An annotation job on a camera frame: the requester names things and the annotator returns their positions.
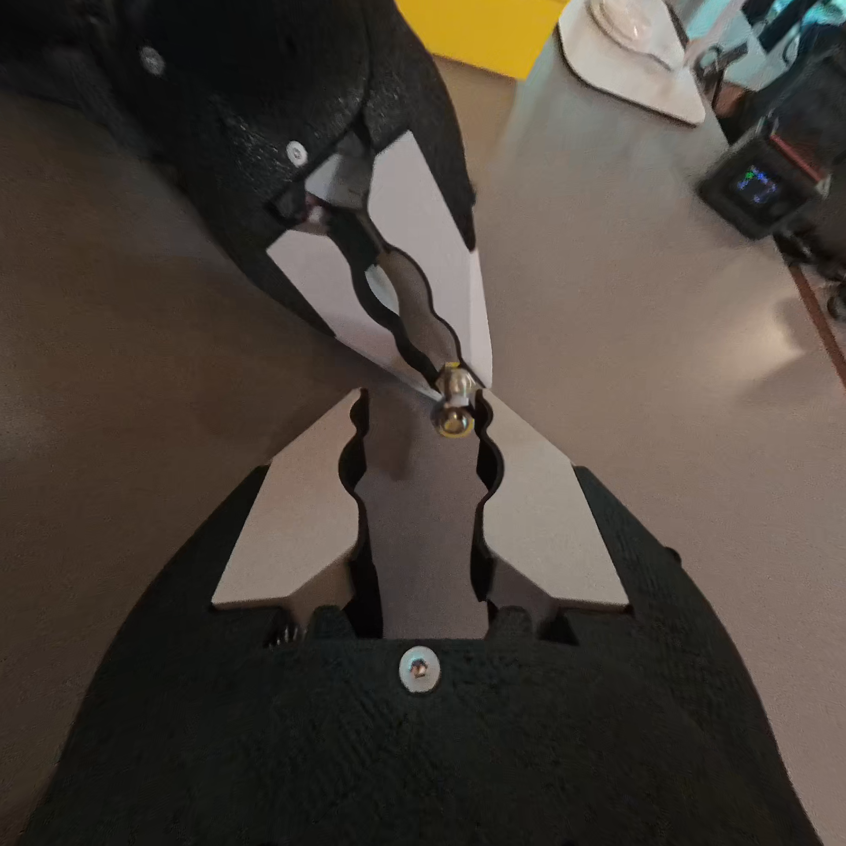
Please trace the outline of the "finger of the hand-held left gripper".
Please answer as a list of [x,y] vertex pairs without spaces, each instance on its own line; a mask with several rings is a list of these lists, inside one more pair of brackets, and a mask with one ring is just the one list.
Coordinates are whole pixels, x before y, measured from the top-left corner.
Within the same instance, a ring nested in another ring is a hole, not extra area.
[[349,133],[305,178],[305,225],[368,225],[391,260],[422,285],[444,364],[492,386],[493,354],[481,259],[468,246],[413,131],[374,152]]
[[443,363],[420,282],[368,225],[302,225],[267,256],[341,344],[432,400]]

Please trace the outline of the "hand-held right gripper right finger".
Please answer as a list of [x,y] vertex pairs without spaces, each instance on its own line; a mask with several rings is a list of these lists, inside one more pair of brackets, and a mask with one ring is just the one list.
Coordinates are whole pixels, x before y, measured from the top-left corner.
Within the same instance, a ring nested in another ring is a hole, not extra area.
[[624,612],[629,597],[570,458],[488,391],[477,394],[475,596],[532,622]]

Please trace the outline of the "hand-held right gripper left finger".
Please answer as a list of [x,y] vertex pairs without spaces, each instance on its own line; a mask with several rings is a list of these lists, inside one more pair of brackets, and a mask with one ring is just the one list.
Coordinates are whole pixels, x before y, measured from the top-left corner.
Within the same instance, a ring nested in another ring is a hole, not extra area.
[[211,603],[217,610],[279,607],[312,615],[354,599],[350,561],[361,536],[360,505],[342,478],[345,448],[360,444],[354,389],[271,460]]

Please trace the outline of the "steel hex bolt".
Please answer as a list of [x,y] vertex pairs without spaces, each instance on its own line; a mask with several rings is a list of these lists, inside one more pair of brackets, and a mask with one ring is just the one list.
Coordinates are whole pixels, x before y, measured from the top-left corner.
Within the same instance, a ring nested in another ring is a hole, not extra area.
[[436,390],[444,408],[469,408],[478,390],[476,379],[460,362],[448,362],[441,368]]

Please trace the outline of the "steel hex nut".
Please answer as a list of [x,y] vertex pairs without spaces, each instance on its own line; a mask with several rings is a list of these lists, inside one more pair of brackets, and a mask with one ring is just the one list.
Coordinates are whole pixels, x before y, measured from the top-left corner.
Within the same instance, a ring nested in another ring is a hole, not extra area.
[[475,429],[475,416],[468,406],[440,405],[433,410],[431,422],[439,436],[451,440],[466,438]]

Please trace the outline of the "yellow plastic bin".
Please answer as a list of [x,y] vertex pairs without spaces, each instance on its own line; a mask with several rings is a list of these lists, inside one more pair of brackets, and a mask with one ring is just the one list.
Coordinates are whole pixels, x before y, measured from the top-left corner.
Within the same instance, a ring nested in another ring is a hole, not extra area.
[[524,81],[568,1],[396,1],[428,51]]

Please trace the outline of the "white plastic blister tray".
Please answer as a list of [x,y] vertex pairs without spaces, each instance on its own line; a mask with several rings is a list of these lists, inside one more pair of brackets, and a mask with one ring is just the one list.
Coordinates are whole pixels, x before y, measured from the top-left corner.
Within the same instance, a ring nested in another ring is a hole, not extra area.
[[587,86],[691,127],[705,121],[667,2],[570,2],[557,35],[568,68]]

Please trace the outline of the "black power station with screen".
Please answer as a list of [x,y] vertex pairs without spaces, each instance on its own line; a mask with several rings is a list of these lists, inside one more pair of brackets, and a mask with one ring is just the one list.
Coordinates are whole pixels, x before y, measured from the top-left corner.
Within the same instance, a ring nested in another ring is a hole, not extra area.
[[786,141],[763,119],[744,133],[697,186],[705,205],[750,240],[784,232],[830,192],[831,169]]

